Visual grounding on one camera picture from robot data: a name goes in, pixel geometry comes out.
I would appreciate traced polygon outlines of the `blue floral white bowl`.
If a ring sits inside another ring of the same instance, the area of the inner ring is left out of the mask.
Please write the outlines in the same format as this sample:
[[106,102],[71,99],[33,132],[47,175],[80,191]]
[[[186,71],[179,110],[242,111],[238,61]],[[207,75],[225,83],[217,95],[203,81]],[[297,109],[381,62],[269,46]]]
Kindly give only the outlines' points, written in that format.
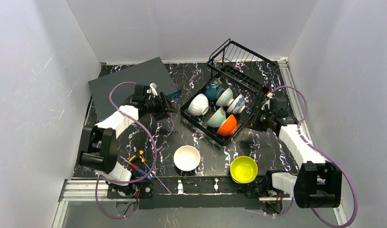
[[240,114],[245,109],[246,98],[239,95],[229,106],[226,111],[227,114]]

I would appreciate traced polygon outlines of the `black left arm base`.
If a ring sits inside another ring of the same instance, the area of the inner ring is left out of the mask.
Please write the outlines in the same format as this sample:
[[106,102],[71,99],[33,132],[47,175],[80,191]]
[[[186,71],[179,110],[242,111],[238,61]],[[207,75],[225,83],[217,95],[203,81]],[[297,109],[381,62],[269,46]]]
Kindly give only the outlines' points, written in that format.
[[124,211],[119,212],[119,215],[124,217],[128,217],[137,211],[142,199],[152,199],[153,197],[153,182],[142,181],[128,184],[127,186],[115,185],[114,183],[110,183],[108,181],[105,183],[108,185],[107,198],[117,200],[129,199],[129,201],[116,203],[116,207],[119,204],[126,205]]

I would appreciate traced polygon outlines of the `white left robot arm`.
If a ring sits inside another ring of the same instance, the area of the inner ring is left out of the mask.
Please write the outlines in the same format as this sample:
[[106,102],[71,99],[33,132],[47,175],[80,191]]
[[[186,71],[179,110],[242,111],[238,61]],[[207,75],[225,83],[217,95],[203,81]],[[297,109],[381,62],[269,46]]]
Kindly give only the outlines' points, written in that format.
[[157,147],[150,131],[139,119],[153,114],[156,120],[163,120],[176,113],[177,109],[163,92],[156,91],[156,84],[140,85],[133,83],[134,93],[127,97],[121,106],[117,106],[109,95],[109,101],[115,112],[94,126],[82,129],[77,165],[94,171],[107,181],[118,186],[135,183],[132,173],[118,162],[117,138],[133,123],[138,124],[150,138],[153,160],[157,160]]

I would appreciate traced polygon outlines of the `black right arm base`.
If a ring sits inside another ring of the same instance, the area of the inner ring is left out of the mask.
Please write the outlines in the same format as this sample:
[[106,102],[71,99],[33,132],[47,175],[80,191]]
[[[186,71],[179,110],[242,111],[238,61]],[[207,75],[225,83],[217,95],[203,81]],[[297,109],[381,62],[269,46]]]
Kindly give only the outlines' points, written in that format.
[[266,178],[243,184],[237,191],[249,199],[259,199],[260,209],[265,215],[272,217],[286,214],[294,204],[293,197],[283,190],[274,188]]

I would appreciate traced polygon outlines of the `white ribbed bowl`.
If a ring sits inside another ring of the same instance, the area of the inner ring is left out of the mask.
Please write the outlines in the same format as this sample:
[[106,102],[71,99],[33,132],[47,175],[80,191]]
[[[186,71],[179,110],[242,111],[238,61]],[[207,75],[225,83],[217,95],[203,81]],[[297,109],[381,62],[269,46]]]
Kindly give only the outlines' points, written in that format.
[[198,94],[191,101],[188,107],[188,113],[193,116],[205,115],[209,110],[209,101],[204,94]]

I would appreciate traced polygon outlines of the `black wire dish rack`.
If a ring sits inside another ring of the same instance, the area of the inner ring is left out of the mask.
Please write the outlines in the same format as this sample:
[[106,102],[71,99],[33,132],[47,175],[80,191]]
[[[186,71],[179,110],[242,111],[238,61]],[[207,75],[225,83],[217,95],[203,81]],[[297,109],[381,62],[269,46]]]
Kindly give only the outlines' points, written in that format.
[[278,64],[228,39],[209,57],[210,79],[181,107],[182,117],[221,146],[254,128]]

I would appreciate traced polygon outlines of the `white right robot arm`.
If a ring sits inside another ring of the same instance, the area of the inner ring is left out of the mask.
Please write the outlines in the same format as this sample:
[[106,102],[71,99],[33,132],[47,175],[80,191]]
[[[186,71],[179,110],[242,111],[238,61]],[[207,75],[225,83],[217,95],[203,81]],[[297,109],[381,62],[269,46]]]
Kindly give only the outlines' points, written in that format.
[[311,148],[298,127],[298,120],[288,114],[285,98],[269,98],[257,109],[251,126],[256,130],[273,131],[300,168],[296,175],[287,171],[267,171],[266,190],[289,194],[302,209],[337,208],[340,205],[342,171]]

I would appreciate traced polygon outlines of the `celadon green bowl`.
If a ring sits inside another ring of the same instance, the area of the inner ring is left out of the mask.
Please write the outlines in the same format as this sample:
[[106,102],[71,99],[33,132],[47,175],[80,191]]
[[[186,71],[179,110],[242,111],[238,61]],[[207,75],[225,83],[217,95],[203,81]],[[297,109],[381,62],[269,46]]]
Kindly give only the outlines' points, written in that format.
[[219,128],[227,119],[226,112],[223,107],[219,107],[217,111],[206,122],[207,127]]

